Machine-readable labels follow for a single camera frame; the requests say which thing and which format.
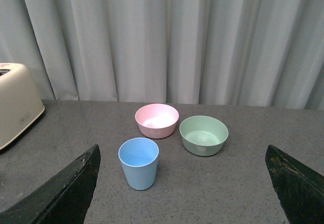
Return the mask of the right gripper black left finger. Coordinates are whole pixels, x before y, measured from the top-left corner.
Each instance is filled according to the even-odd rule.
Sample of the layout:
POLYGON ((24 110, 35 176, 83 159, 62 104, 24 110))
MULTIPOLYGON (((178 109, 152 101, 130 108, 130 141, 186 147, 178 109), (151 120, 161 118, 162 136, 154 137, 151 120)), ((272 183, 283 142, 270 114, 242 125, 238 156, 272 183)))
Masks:
POLYGON ((30 195, 1 213, 1 223, 84 223, 101 162, 94 145, 30 195))

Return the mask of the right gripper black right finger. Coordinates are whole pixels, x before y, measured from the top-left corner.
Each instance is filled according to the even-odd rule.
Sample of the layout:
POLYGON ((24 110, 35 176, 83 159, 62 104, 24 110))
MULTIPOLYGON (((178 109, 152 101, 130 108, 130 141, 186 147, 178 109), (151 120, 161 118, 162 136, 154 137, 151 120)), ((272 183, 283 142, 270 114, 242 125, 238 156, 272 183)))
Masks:
POLYGON ((269 145, 266 166, 289 223, 323 223, 323 176, 269 145))

